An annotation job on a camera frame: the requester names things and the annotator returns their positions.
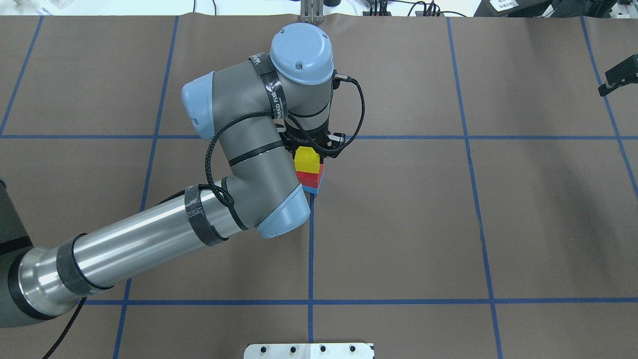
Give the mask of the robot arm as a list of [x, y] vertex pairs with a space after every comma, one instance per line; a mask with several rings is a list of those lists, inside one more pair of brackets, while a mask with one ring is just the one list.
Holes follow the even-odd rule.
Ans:
[[1, 327], [55, 320], [89, 296], [242, 230], [273, 238], [296, 229], [310, 207], [289, 152], [304, 145], [335, 157], [348, 143], [327, 127], [332, 42], [321, 28], [291, 23], [269, 52], [185, 84], [182, 101], [209, 141], [206, 182], [57, 247], [35, 247], [1, 182]]

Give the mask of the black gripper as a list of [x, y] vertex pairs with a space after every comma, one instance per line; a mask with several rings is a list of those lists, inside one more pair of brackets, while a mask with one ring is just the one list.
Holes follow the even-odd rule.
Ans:
[[290, 120], [278, 125], [278, 134], [283, 146], [293, 156], [299, 146], [308, 146], [315, 149], [321, 157], [321, 162], [326, 157], [336, 158], [346, 146], [344, 133], [329, 131], [329, 120], [324, 121], [316, 129], [297, 129]]

